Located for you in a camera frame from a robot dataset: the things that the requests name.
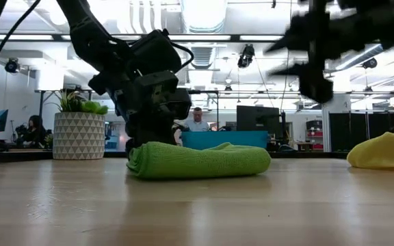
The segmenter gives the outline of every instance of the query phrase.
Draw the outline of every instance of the white geometric planter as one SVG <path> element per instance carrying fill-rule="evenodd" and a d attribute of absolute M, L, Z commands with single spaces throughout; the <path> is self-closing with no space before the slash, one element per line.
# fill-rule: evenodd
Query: white geometric planter
<path fill-rule="evenodd" d="M 105 116 L 94 113 L 56 113 L 53 158 L 57 160 L 101 159 L 105 151 Z"/>

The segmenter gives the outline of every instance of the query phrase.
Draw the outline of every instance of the motion-blurred robot arm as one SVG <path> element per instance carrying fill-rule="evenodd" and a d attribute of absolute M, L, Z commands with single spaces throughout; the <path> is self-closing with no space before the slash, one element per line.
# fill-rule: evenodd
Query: motion-blurred robot arm
<path fill-rule="evenodd" d="M 330 20 L 326 4 L 333 0 L 310 0 L 309 12 L 294 16 L 284 37 L 267 52 L 287 48 L 308 51 L 308 63 L 274 73 L 299 77 L 300 93 L 326 103 L 332 99 L 332 82 L 323 77 L 325 61 L 338 59 L 346 51 L 364 49 L 379 40 L 384 49 L 394 46 L 394 0 L 338 0 L 342 10 L 356 14 Z"/>

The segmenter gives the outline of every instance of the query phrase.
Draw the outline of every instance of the yellow cloth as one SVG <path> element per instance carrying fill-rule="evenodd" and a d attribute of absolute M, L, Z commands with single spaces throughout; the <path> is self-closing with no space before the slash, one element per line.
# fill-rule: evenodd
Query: yellow cloth
<path fill-rule="evenodd" d="M 358 144 L 349 152 L 347 161 L 352 167 L 394 168 L 394 133 L 385 133 Z"/>

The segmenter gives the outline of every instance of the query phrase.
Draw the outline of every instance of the blue box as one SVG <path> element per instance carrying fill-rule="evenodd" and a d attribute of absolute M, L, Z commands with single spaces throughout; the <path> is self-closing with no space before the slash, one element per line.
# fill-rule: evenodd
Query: blue box
<path fill-rule="evenodd" d="M 195 150 L 205 150 L 223 143 L 266 148 L 267 140 L 268 132 L 266 131 L 182 132 L 183 147 Z"/>

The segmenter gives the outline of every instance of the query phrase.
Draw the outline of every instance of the wooden table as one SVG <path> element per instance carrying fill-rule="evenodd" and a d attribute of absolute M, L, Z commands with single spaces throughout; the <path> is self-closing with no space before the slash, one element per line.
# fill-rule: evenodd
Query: wooden table
<path fill-rule="evenodd" d="M 394 172 L 275 159 L 260 176 L 143 182 L 123 159 L 8 163 L 0 245 L 394 246 Z"/>

